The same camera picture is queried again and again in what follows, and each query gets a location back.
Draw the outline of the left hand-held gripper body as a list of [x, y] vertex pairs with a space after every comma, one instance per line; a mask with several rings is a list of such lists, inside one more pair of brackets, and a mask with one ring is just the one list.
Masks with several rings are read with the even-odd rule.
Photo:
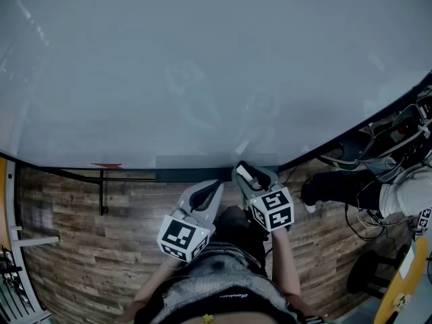
[[216, 209], [189, 212], [175, 208], [171, 215], [164, 216], [157, 244], [166, 255], [189, 263], [209, 243], [215, 218]]

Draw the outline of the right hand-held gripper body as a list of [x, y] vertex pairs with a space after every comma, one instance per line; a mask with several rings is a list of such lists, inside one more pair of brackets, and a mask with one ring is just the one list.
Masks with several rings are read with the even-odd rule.
[[279, 180], [263, 185], [242, 181], [242, 193], [250, 218], [265, 231], [293, 224], [294, 203], [289, 190]]

